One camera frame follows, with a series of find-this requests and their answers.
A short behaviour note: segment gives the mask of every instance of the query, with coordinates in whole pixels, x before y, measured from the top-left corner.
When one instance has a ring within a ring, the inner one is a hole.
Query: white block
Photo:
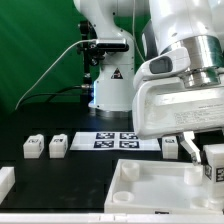
[[[162,138],[162,151],[164,159],[178,158],[178,144],[176,136]]]
[[[14,167],[3,167],[0,170],[0,204],[15,183]]]
[[[23,145],[25,159],[38,159],[44,149],[44,136],[30,136]]]
[[[67,148],[67,135],[55,135],[49,145],[50,158],[64,158]]]

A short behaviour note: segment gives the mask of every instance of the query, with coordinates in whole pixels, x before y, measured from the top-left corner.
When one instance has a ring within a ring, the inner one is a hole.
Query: black table
[[[106,119],[88,113],[79,103],[33,103],[15,111],[0,126],[0,165],[14,166],[16,184],[0,205],[0,212],[103,212],[104,201],[118,159],[161,160],[153,151],[70,151],[64,159],[49,158],[54,135],[68,135],[69,147],[77,131],[133,131],[131,119]],[[42,134],[45,149],[39,159],[24,159],[23,144]],[[201,134],[196,142],[223,143],[221,132]],[[179,160],[190,156],[179,149]]]

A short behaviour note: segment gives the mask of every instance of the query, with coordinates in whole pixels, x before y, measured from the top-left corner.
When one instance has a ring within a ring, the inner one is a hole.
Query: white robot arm
[[[93,113],[105,117],[128,116],[135,94],[132,84],[134,42],[131,34],[115,25],[114,17],[132,16],[134,1],[74,0],[74,3],[95,29],[96,47],[106,51],[100,63],[100,75],[94,82],[94,100],[89,107]],[[135,12],[136,15],[148,14],[149,1],[137,0]]]
[[[186,132],[224,126],[224,77],[218,73],[224,59],[210,5],[207,0],[149,2],[160,56],[145,62],[134,78],[134,129],[143,139],[181,135],[200,164]]]

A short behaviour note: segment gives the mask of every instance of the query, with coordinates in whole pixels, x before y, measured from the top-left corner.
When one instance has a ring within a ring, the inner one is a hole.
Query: white plastic tray
[[[223,214],[209,209],[202,171],[190,163],[119,160],[105,212]]]

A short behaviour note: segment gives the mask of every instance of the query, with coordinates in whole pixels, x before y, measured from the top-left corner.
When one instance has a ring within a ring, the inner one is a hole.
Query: wall
[[[0,1],[0,121],[13,112],[19,98],[57,57],[80,40],[77,24],[83,19],[73,0]],[[116,23],[130,32],[131,21],[117,19]],[[137,37],[147,21],[148,17],[137,18]],[[138,58],[136,64],[137,67],[141,64]],[[31,94],[51,93],[79,85],[82,73],[82,57],[73,50]]]

